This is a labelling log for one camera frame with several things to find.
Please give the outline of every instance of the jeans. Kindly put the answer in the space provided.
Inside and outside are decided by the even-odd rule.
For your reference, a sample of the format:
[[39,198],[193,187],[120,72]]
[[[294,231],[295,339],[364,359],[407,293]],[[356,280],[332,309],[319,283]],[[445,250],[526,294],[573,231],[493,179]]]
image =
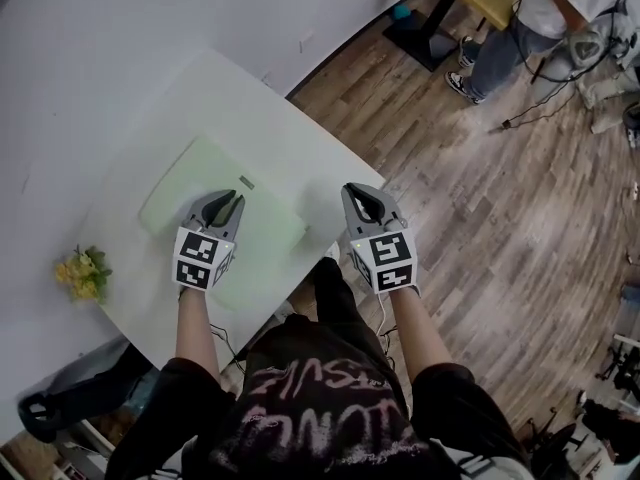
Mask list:
[[463,45],[464,54],[475,62],[471,76],[464,79],[464,88],[471,96],[483,100],[522,64],[522,55],[529,58],[531,54],[549,50],[559,42],[560,39],[541,36],[516,18],[505,30],[492,28],[484,43],[467,41]]

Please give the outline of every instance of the forearm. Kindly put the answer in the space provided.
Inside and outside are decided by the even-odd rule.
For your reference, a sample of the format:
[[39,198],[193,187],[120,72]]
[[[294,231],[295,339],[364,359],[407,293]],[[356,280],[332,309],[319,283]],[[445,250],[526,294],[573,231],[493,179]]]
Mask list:
[[429,366],[452,362],[418,294],[411,288],[401,288],[392,291],[390,298],[409,380],[413,382]]
[[220,382],[218,357],[209,327],[204,292],[187,288],[180,297],[176,357],[199,364]]
[[580,30],[587,24],[582,15],[569,3],[568,0],[553,0],[553,3],[560,11],[560,14],[562,14],[565,22],[567,23],[567,28],[571,32]]
[[640,416],[637,414],[631,414],[628,412],[620,413],[621,420],[633,421],[634,423],[640,423]]

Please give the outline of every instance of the yellow flower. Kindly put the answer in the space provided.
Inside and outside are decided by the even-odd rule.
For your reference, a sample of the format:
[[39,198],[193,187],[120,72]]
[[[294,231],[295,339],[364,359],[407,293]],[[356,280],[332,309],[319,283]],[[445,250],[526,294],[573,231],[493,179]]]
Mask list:
[[74,279],[87,277],[88,275],[98,272],[91,258],[86,254],[75,255],[67,260],[67,270]]
[[98,297],[98,288],[93,281],[83,282],[78,279],[73,283],[71,296],[74,299],[95,299]]
[[58,281],[59,283],[71,282],[69,271],[67,270],[67,266],[64,263],[58,263],[56,265],[55,273],[56,273],[56,281]]

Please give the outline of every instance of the white table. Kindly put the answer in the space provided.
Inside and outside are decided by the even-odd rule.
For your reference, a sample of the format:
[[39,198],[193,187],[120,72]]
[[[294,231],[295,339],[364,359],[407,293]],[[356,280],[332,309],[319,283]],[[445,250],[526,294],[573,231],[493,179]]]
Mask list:
[[[197,57],[139,123],[104,180],[79,243],[107,253],[113,275],[103,309],[158,368],[175,351],[178,290],[170,281],[171,251],[147,234],[138,213],[194,137],[215,139],[310,225],[261,304],[234,312],[208,298],[210,321],[228,331],[236,352],[345,229],[341,187],[384,182],[319,125],[214,51]],[[223,368],[232,357],[216,340]]]

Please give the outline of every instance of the shoe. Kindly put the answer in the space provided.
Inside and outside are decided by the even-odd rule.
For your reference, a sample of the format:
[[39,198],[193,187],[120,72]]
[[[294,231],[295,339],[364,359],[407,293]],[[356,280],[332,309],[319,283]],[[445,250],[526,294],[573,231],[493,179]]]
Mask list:
[[333,242],[331,247],[324,253],[325,258],[331,258],[336,263],[340,263],[340,246],[338,242]]
[[464,96],[465,98],[467,98],[474,105],[479,105],[484,101],[484,98],[476,98],[474,96],[471,96],[471,94],[467,92],[467,90],[464,88],[464,77],[459,75],[458,73],[447,71],[444,75],[444,79],[449,84],[449,87],[456,91],[460,96]]
[[460,64],[461,68],[470,68],[476,63],[475,60],[470,59],[464,53],[464,45],[469,41],[473,41],[471,36],[464,36],[458,41],[458,64]]
[[581,389],[576,397],[576,405],[578,407],[582,407],[587,402],[587,392],[584,389]]

